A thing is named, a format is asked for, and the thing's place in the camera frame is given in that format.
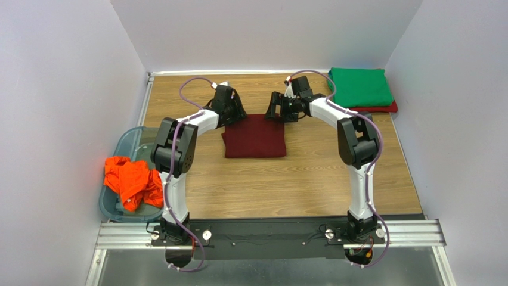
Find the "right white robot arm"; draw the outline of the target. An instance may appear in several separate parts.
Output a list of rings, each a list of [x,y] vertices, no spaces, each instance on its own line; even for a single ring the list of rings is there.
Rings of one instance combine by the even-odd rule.
[[[302,113],[336,128],[339,156],[348,167],[351,186],[343,236],[351,241],[367,238],[378,226],[373,171],[382,150],[379,130],[371,114],[348,110],[325,95],[314,93],[306,76],[288,77],[285,85],[285,92],[272,92],[265,119],[297,122]]]

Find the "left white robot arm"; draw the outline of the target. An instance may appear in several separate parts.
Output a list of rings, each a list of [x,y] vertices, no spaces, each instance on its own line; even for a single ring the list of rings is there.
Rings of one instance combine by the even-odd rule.
[[[239,94],[228,82],[213,83],[212,88],[213,98],[196,113],[161,121],[150,155],[162,181],[160,237],[176,244],[184,244],[191,237],[186,230],[189,211],[185,184],[194,162],[197,138],[247,117]]]

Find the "maroon t shirt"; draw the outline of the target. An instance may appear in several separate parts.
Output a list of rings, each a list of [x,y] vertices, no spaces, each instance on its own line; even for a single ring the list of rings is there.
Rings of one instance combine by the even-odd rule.
[[[282,158],[287,155],[285,125],[263,114],[250,114],[225,127],[225,158]]]

